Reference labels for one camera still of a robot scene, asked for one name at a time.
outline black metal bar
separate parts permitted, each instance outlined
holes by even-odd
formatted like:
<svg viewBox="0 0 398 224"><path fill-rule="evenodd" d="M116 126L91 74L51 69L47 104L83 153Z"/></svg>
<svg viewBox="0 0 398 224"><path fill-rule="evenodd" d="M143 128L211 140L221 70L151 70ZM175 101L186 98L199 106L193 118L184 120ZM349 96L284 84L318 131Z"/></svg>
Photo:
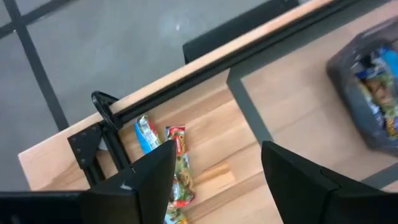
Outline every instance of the black metal bar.
<svg viewBox="0 0 398 224"><path fill-rule="evenodd" d="M229 70L226 83L259 144L262 144L263 141L272 141L271 133L266 128L261 115L243 86L242 79L236 76L234 67Z"/></svg>
<svg viewBox="0 0 398 224"><path fill-rule="evenodd" d="M394 183L398 179L398 163L395 163L370 177L363 179L361 182L375 189L382 189L389 184Z"/></svg>
<svg viewBox="0 0 398 224"><path fill-rule="evenodd" d="M109 130L117 131L123 127L123 124L117 117L113 116L112 111L109 108L110 105L119 99L100 91L94 91L91 94L91 100L99 114L104 119L105 126Z"/></svg>
<svg viewBox="0 0 398 224"><path fill-rule="evenodd" d="M88 168L84 168L83 172L86 175L90 187L95 186L101 181L105 180L104 172L102 171L97 159L94 159L91 166L89 166Z"/></svg>
<svg viewBox="0 0 398 224"><path fill-rule="evenodd" d="M112 160L118 171L121 171L130 166L131 161L123 147L119 134L115 131L103 129L102 135L106 147L111 154Z"/></svg>
<svg viewBox="0 0 398 224"><path fill-rule="evenodd" d="M53 12L56 12L62 7L65 7L75 1L77 0L52 0L44 5L39 6L37 9L34 9L33 11L23 15L22 21L25 25L29 25L36 20L41 19L44 16L47 16Z"/></svg>
<svg viewBox="0 0 398 224"><path fill-rule="evenodd" d="M297 7L296 0L270 0L182 45L185 63L190 63L254 28Z"/></svg>
<svg viewBox="0 0 398 224"><path fill-rule="evenodd" d="M163 89L149 95L148 97L133 103L124 110L115 114L117 118L124 124L142 113L149 111L150 109L166 102L167 100L187 91L193 86L215 76L223 70L243 61L244 59L264 50L266 47L274 45L286 37L342 10L352 4L359 4L362 0L336 0L326 6L323 6L300 19L291 22L285 27L281 27L278 30L266 35L257 41L251 42L243 48L220 58L209 65L192 72L185 78L165 86Z"/></svg>
<svg viewBox="0 0 398 224"><path fill-rule="evenodd" d="M0 39L2 39L3 37L12 34L15 31L14 26L12 25L12 23L8 23L2 27L0 27Z"/></svg>
<svg viewBox="0 0 398 224"><path fill-rule="evenodd" d="M30 67L32 68L33 74L35 75L39 88L44 96L45 102L47 103L50 112L55 120L55 124L60 131L64 130L69 127L68 121L62 111L61 105L51 86L50 80L44 70L42 62L40 61L32 38L30 37L26 25L22 20L17 3L15 2L15 0L3 1L4 5L6 6L7 12L10 15L12 25L15 27L18 37L21 40L26 57L29 61Z"/></svg>

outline black bracket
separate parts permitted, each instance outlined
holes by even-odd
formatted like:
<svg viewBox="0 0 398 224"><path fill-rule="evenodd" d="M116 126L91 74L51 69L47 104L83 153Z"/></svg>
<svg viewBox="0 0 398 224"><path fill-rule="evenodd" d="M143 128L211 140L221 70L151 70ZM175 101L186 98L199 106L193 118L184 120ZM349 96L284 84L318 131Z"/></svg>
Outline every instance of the black bracket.
<svg viewBox="0 0 398 224"><path fill-rule="evenodd" d="M70 136L68 142L88 183L94 186L105 179L96 158L102 139L118 171L129 167L131 161L118 134L123 124L109 108L118 99L100 91L93 92L91 99L104 120Z"/></svg>

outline gray floor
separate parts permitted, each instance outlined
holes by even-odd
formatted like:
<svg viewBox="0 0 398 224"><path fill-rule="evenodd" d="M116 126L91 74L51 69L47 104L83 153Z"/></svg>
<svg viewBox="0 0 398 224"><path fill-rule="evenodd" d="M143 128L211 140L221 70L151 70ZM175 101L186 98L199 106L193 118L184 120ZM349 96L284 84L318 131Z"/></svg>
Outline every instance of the gray floor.
<svg viewBox="0 0 398 224"><path fill-rule="evenodd" d="M130 94L181 67L183 43L264 1L79 0L28 30L73 124L95 111L93 90ZM23 14L45 2L17 0ZM24 190L17 154L57 129L16 34L0 40L0 67L0 190Z"/></svg>

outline wooden table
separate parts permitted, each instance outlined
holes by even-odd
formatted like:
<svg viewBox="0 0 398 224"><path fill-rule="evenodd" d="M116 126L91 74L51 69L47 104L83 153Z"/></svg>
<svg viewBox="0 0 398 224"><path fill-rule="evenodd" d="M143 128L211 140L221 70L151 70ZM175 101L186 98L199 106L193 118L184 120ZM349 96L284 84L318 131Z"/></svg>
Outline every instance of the wooden table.
<svg viewBox="0 0 398 224"><path fill-rule="evenodd" d="M111 109L120 111L333 2L313 0L301 5L121 99ZM147 112L161 136L167 125L187 126L188 156L197 191L192 204L183 209L190 223L282 223L262 171L259 139L227 84L228 76L238 68L251 67L237 79L277 144L356 180L398 162L398 158L364 145L325 74L326 61L356 34L395 15L398 1L365 15L352 14L336 29L322 35L315 32L313 41L276 60L270 54L279 54L285 45L274 44ZM94 114L20 153L30 188L87 189L67 137L100 120L101 116ZM131 160L140 158L132 121L119 134ZM107 177L116 173L107 152L100 152L98 160ZM398 191L398 182L384 189Z"/></svg>

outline black metal frame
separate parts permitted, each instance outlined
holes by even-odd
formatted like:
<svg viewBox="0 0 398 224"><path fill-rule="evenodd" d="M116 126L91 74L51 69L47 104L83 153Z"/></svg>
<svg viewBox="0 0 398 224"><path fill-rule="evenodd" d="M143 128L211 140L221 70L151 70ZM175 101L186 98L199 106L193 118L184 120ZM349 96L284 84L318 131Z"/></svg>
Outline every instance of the black metal frame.
<svg viewBox="0 0 398 224"><path fill-rule="evenodd" d="M76 0L51 0L50 2L21 15L16 0L3 0L7 12L11 18L11 22L0 27L0 39L16 32L24 52L32 68L33 74L44 96L44 100L54 118L55 124L59 131L69 127L68 121L62 111L58 98L51 86L50 80L44 70L43 64L36 51L35 45L27 30L27 26L37 20L59 10L61 7L74 2Z"/></svg>
<svg viewBox="0 0 398 224"><path fill-rule="evenodd" d="M129 167L131 161L118 134L123 125L117 117L113 116L109 108L118 99L100 91L95 91L91 99L104 120L69 137L68 142L89 185L94 186L105 179L96 158L101 139L105 142L118 172Z"/></svg>
<svg viewBox="0 0 398 224"><path fill-rule="evenodd" d="M183 44L185 63L200 58L299 5L297 0L264 1L264 3Z"/></svg>
<svg viewBox="0 0 398 224"><path fill-rule="evenodd" d="M210 63L207 66L204 66L203 68L192 72L191 74L187 75L185 78L171 84L168 86L165 86L163 89L151 94L148 97L145 97L144 99L138 101L137 103L134 103L127 108L124 108L120 112L116 114L111 114L109 113L109 105L112 102L108 102L106 104L104 102L104 105L106 108L103 108L99 110L100 114L103 116L104 120L94 124L93 126L99 126L99 127L112 127L112 134L113 136L111 138L113 139L119 139L118 136L118 129L120 128L120 125L124 125L130 120L138 117L139 115L149 111L150 109L160 105L161 103L183 93L184 91L192 88L195 85L198 85L199 83L215 76L216 74L222 72L223 70L237 64L238 62L243 61L244 59L264 50L266 47L269 47L274 44L278 44L281 40L284 40L286 37L299 32L300 30L330 16L333 15L334 13L352 5L352 4L359 4L361 0L337 0L334 1L326 6L323 6L310 14L297 19L296 21L293 21L289 25L285 27L281 27L280 29L274 31L273 33L255 41L252 42L243 48L230 53L229 55L224 56L223 58L219 58L218 60L214 61L213 63ZM117 121L119 122L118 128L114 129L114 124L109 121ZM83 131L74 134L68 138L70 145L72 147L72 150L76 156L76 159L79 160L81 157L79 154L77 154L78 150L86 150L82 149L76 146L76 144L72 143L71 140L74 138L79 138L83 133L85 132L90 132L90 129L93 127L90 126ZM93 161L91 164L81 164L79 162L80 167L85 171L86 177L89 181L89 184L95 185L96 182L91 181L94 177L96 176L103 176L103 172L101 170L101 167L98 166L98 161L95 159L95 154L91 153L93 151L98 150L98 144L100 141L98 140L98 137L95 137L93 139L87 139L87 141L93 141L93 147L94 145L96 146L96 149L88 149L90 151L90 157L85 158L86 161L87 159L89 161ZM117 145L117 147L113 146L108 146L108 150L111 153L111 156L113 158L113 161L117 163L119 160L125 160L126 158L124 156L127 156L123 145Z"/></svg>

